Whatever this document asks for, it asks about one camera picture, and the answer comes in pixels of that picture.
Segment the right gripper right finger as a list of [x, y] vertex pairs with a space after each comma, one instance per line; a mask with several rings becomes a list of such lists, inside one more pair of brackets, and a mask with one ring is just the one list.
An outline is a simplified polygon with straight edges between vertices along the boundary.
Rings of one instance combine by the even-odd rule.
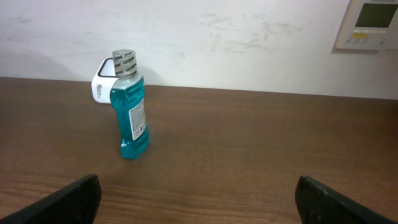
[[305, 224], [397, 224], [308, 175], [298, 180], [295, 203]]

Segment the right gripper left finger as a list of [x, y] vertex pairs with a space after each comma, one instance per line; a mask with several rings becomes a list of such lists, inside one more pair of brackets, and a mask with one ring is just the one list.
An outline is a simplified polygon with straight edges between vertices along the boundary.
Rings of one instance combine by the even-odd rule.
[[2, 218], [1, 224], [92, 224], [100, 201], [99, 178], [95, 174], [89, 174], [28, 207]]

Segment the blue mouthwash bottle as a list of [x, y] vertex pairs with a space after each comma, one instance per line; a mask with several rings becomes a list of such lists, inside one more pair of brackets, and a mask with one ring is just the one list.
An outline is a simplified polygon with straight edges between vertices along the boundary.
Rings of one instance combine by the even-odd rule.
[[149, 125], [144, 108], [144, 77], [137, 69], [136, 53], [121, 49], [113, 52], [117, 80], [110, 91], [111, 106], [116, 111], [124, 159], [138, 158], [149, 145]]

